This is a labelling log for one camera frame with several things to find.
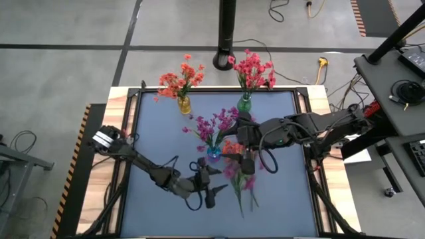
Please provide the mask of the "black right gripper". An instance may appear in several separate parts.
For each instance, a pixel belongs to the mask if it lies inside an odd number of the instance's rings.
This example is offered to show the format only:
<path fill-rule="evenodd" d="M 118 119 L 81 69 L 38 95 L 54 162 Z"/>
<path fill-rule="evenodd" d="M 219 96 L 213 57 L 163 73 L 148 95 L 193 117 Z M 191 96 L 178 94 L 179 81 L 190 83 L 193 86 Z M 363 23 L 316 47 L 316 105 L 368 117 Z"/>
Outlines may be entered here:
<path fill-rule="evenodd" d="M 259 130 L 259 124 L 254 122 L 248 112 L 239 112 L 236 119 L 236 138 L 237 142 L 249 150 L 258 150 L 262 134 Z M 240 162 L 240 169 L 245 175 L 255 173 L 255 153 L 245 151 L 242 155 L 239 153 L 226 153 L 224 157 L 236 162 Z"/>

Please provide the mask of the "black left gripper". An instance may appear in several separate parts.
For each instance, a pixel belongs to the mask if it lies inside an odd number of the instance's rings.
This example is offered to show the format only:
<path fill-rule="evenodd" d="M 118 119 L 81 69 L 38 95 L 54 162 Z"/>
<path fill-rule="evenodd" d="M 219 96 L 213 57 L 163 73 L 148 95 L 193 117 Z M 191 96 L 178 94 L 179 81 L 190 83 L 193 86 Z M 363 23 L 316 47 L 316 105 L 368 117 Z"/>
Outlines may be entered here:
<path fill-rule="evenodd" d="M 215 206 L 215 196 L 225 189 L 228 184 L 221 185 L 218 187 L 210 188 L 210 176 L 221 174 L 222 171 L 219 169 L 212 168 L 210 165 L 207 165 L 205 162 L 197 163 L 190 162 L 189 163 L 190 170 L 195 172 L 195 175 L 190 177 L 189 180 L 194 184 L 194 189 L 192 192 L 196 192 L 200 198 L 199 208 L 202 207 L 202 195 L 201 191 L 205 192 L 205 204 L 207 208 L 213 208 Z"/>

